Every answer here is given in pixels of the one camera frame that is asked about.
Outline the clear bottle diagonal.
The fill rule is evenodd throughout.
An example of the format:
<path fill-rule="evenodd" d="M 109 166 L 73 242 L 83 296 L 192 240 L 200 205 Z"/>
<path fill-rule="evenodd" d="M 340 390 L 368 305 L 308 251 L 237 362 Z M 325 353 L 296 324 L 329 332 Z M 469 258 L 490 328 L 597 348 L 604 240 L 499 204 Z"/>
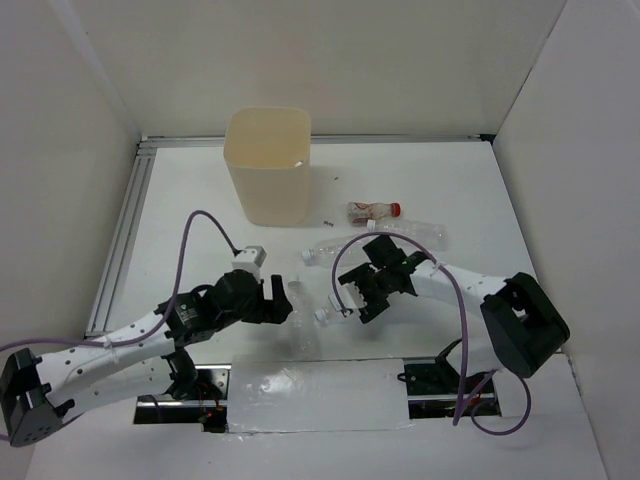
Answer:
<path fill-rule="evenodd" d="M 314 321 L 317 326 L 328 328 L 348 323 L 353 317 L 357 317 L 356 313 L 353 309 L 338 311 L 332 306 L 323 306 L 314 312 Z"/>

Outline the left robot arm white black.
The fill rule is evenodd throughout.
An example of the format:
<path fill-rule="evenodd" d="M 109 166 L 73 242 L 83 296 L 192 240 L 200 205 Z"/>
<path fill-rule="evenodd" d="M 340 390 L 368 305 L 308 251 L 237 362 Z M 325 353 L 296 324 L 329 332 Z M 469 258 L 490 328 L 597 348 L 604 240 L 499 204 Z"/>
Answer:
<path fill-rule="evenodd" d="M 199 374 L 187 347 L 237 323 L 283 323 L 292 311 L 281 276 L 272 296 L 244 270 L 224 274 L 160 304 L 143 318 L 98 340 L 35 355 L 11 354 L 1 374 L 1 412 L 13 447 L 35 444 L 84 413 L 121 400 L 193 396 Z"/>

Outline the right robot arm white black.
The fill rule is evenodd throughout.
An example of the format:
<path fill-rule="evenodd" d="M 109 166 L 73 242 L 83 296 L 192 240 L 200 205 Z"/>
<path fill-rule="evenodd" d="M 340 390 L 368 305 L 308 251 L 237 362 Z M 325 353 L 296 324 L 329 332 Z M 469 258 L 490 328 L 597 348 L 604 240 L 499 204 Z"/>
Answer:
<path fill-rule="evenodd" d="M 334 309 L 362 324 L 424 320 L 409 299 L 458 313 L 457 339 L 427 366 L 400 373 L 412 394 L 464 395 L 491 371 L 528 379 L 570 338 L 569 326 L 532 275 L 500 277 L 448 266 L 401 234 L 348 241 L 331 264 L 331 288 Z"/>

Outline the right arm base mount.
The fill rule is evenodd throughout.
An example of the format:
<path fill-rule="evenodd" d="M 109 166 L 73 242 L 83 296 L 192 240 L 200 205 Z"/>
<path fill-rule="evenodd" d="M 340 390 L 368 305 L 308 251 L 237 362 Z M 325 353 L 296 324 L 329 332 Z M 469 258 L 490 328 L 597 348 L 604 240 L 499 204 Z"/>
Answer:
<path fill-rule="evenodd" d="M 405 385 L 411 420 L 453 418 L 459 377 L 454 368 L 445 362 L 445 354 L 449 354 L 459 343 L 461 340 L 452 342 L 436 357 L 404 362 L 396 378 Z M 465 396 L 480 383 L 485 373 L 467 377 Z M 470 416 L 474 407 L 479 407 L 476 411 L 477 416 L 498 416 L 501 413 L 492 381 L 476 393 L 464 410 L 463 416 Z"/>

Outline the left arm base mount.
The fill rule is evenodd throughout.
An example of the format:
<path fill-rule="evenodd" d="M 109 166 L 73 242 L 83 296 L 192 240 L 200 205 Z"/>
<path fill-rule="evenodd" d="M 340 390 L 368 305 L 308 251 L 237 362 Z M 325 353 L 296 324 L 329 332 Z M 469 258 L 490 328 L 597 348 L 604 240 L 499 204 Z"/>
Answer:
<path fill-rule="evenodd" d="M 186 350 L 164 358 L 170 386 L 137 398 L 135 425 L 197 424 L 204 432 L 228 431 L 230 364 L 195 364 Z"/>

